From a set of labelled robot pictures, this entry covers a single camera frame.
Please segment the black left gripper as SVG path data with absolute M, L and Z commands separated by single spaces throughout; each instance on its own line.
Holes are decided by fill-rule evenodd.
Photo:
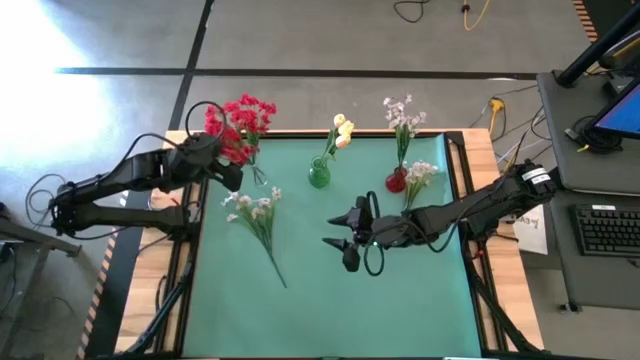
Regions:
M 171 174 L 191 180 L 199 176 L 214 178 L 227 190 L 237 192 L 241 188 L 244 173 L 239 165 L 218 163 L 221 149 L 220 139 L 213 135 L 191 135 L 176 148 L 170 160 Z

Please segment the green table mat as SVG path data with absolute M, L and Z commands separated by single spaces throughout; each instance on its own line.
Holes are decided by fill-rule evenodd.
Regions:
M 330 219 L 374 192 L 385 215 L 404 206 L 384 185 L 395 160 L 391 138 L 357 138 L 330 162 L 322 189 L 308 180 L 323 139 L 265 139 L 259 164 L 268 185 L 251 175 L 242 193 L 254 199 L 279 188 L 272 252 L 229 220 L 234 204 L 211 183 L 195 265 L 182 353 L 205 357 L 417 357 L 480 354 L 457 235 L 433 247 L 371 250 L 348 272 L 330 245 L 347 238 Z

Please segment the grey keyboard tray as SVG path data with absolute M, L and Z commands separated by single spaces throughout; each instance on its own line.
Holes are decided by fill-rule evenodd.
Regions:
M 550 221 L 568 303 L 640 310 L 640 258 L 582 255 L 569 216 L 569 207 L 580 204 L 640 207 L 640 197 L 560 191 L 550 201 Z

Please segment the green glass vase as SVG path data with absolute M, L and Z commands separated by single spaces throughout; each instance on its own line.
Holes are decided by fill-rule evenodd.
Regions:
M 329 184 L 330 178 L 331 173 L 328 167 L 328 163 L 322 156 L 315 156 L 311 160 L 308 174 L 308 180 L 310 184 L 317 189 L 321 189 Z

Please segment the monitor with blue screen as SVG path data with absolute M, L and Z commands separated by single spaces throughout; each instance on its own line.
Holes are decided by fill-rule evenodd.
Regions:
M 640 76 L 609 80 L 603 91 L 606 105 L 583 130 L 640 140 Z

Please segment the white paper sheet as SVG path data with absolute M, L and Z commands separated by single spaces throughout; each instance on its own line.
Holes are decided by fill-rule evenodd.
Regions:
M 519 249 L 540 255 L 548 254 L 544 207 L 538 205 L 518 217 L 513 224 Z

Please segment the black computer keyboard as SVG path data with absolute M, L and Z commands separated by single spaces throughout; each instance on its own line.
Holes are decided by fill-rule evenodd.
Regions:
M 640 207 L 572 205 L 569 216 L 582 255 L 640 258 Z

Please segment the grey desk top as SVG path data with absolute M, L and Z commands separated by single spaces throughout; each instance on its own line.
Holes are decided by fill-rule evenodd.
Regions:
M 562 185 L 583 193 L 640 197 L 640 140 L 625 139 L 610 154 L 581 152 L 565 131 L 584 125 L 611 101 L 603 76 L 589 76 L 565 88 L 552 73 L 536 77 Z

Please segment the black aluminium table frame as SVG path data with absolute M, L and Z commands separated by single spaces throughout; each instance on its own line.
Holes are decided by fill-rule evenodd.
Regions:
M 271 130 L 270 135 L 293 137 L 294 135 L 321 136 L 328 130 Z M 453 168 L 454 193 L 466 195 L 472 188 L 489 184 L 498 175 L 497 165 L 492 158 L 493 147 L 491 145 L 487 130 L 459 128 L 459 129 L 426 129 L 421 130 L 419 135 L 446 135 L 446 150 L 450 152 L 450 168 Z M 391 130 L 365 129 L 356 130 L 356 135 L 362 136 L 391 136 Z M 186 195 L 186 199 L 195 200 L 197 196 L 205 196 L 204 185 L 195 186 L 194 190 L 176 190 L 171 196 Z M 151 205 L 159 207 L 168 206 L 173 200 L 169 195 L 161 195 L 153 190 L 150 202 Z M 535 314 L 532 296 L 528 288 L 525 270 L 518 243 L 515 239 L 515 232 L 511 225 L 501 224 L 498 230 L 500 235 L 495 235 L 484 243 L 469 244 L 468 251 L 474 251 L 481 255 L 473 260 L 473 264 L 479 276 L 485 280 L 487 286 L 491 283 L 491 291 L 495 294 L 501 307 L 507 315 L 511 316 L 514 325 L 524 337 L 539 349 L 544 348 L 539 320 Z M 142 247 L 156 241 L 154 237 L 159 236 L 159 232 L 154 229 L 145 229 L 142 232 L 140 246 Z M 195 251 L 197 255 L 200 235 L 197 235 L 191 242 L 170 243 L 162 245 L 164 241 L 158 242 L 153 247 L 146 248 L 136 260 L 133 268 L 131 284 L 128 298 L 125 305 L 124 315 L 118 331 L 114 353 L 128 349 L 134 344 L 141 334 L 143 327 L 147 326 L 147 320 L 152 320 L 154 289 L 160 289 L 159 299 L 164 300 L 164 294 L 171 290 L 177 281 L 177 272 L 182 272 L 186 266 L 189 255 Z M 152 288 L 152 281 L 160 280 L 161 276 L 168 276 L 157 288 Z M 484 330 L 486 345 L 492 349 L 508 348 L 515 351 L 515 344 L 507 339 L 506 330 L 499 330 L 496 316 L 489 317 L 490 311 L 484 300 L 478 298 L 481 312 L 481 329 Z M 177 308 L 171 310 L 168 320 L 165 321 L 164 333 L 159 335 L 159 352 L 177 351 L 178 346 L 174 342 L 178 339 L 177 330 L 179 328 L 180 313 L 182 310 L 182 300 L 178 300 Z

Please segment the white artificial flower bunch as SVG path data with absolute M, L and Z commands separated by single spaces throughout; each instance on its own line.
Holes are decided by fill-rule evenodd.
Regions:
M 420 126 L 426 122 L 425 111 L 407 114 L 407 108 L 413 102 L 413 96 L 406 94 L 402 99 L 387 97 L 383 100 L 386 109 L 388 128 L 392 129 L 396 139 L 396 157 L 398 166 L 402 167 L 411 140 L 418 134 Z
M 412 207 L 418 194 L 426 188 L 431 178 L 438 172 L 438 167 L 424 161 L 414 162 L 405 176 L 405 208 Z
M 221 201 L 221 206 L 231 206 L 226 216 L 229 223 L 242 224 L 259 241 L 273 266 L 281 284 L 287 288 L 286 280 L 274 257 L 274 222 L 276 205 L 282 198 L 282 190 L 278 187 L 271 189 L 269 197 L 252 199 L 249 195 L 239 192 L 229 192 Z

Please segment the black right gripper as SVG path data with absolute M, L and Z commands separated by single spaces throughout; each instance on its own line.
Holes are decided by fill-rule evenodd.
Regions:
M 403 244 L 403 218 L 393 215 L 375 217 L 375 209 L 366 197 L 357 197 L 355 205 L 346 214 L 331 218 L 328 223 L 359 228 L 359 245 L 376 243 L 383 248 L 391 248 Z M 348 272 L 359 270 L 360 255 L 356 243 L 335 238 L 323 238 L 322 241 L 342 253 L 342 264 Z

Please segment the grey metal side table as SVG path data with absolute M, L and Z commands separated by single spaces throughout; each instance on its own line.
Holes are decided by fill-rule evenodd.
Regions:
M 58 250 L 76 257 L 81 249 L 81 245 L 14 222 L 0 202 L 0 360 L 10 359 L 23 322 L 24 294 L 33 289 L 49 252 Z

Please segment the black base plate striped edge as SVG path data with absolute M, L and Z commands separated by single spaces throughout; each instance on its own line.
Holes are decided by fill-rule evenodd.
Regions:
M 114 227 L 107 237 L 96 286 L 74 360 L 110 356 L 116 352 L 143 227 Z

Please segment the red glass vase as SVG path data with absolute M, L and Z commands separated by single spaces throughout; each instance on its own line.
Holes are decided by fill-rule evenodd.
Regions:
M 407 170 L 404 166 L 396 167 L 385 179 L 386 189 L 391 193 L 403 192 L 406 188 L 406 175 Z

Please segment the black monitor stand pole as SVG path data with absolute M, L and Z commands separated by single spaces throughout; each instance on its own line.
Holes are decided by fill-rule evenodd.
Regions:
M 640 3 L 635 4 L 607 33 L 592 43 L 564 71 L 556 75 L 556 82 L 565 88 L 572 87 L 573 83 L 591 64 L 599 60 L 607 50 L 618 43 L 638 22 L 640 22 Z

